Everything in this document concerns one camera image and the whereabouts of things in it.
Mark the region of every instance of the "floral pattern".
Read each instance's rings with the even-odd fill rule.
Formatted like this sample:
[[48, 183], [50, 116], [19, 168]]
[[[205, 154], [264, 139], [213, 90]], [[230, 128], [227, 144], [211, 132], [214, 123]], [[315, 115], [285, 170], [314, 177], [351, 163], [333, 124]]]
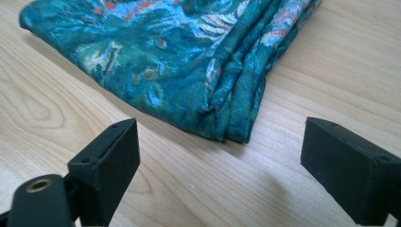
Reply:
[[37, 0], [20, 25], [138, 110], [248, 142], [265, 75], [320, 0]]

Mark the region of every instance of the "fabric fold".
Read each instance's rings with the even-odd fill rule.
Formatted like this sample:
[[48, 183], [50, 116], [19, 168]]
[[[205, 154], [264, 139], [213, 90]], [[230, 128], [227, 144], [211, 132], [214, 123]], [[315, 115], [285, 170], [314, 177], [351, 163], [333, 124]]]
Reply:
[[247, 143], [266, 74], [321, 0], [38, 0], [20, 25], [131, 106]]

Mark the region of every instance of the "teal patterned fabric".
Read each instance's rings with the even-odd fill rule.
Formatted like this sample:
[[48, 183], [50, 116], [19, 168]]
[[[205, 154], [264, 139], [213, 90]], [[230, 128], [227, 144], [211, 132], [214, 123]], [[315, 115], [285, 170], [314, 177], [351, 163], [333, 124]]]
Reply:
[[266, 74], [320, 0], [38, 0], [22, 28], [138, 110], [249, 142]]

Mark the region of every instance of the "hole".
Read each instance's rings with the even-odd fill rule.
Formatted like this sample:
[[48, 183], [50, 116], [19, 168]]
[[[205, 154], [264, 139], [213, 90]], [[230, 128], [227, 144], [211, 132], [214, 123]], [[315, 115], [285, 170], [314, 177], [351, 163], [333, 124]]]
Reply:
[[89, 163], [91, 162], [91, 158], [83, 158], [80, 160], [82, 163]]
[[46, 189], [50, 186], [53, 182], [50, 179], [40, 179], [34, 183], [31, 183], [27, 188], [26, 191], [29, 193], [35, 193]]

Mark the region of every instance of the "wooden table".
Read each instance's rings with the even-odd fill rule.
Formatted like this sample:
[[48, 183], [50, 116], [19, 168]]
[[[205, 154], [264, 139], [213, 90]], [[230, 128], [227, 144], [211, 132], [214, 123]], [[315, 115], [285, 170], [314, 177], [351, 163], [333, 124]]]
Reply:
[[180, 131], [101, 89], [19, 28], [28, 2], [0, 2], [0, 213], [21, 183], [65, 175], [92, 139], [131, 117], [142, 164], [111, 226], [354, 226], [300, 165], [307, 116], [401, 156], [399, 0], [324, 0], [267, 75], [246, 145]]

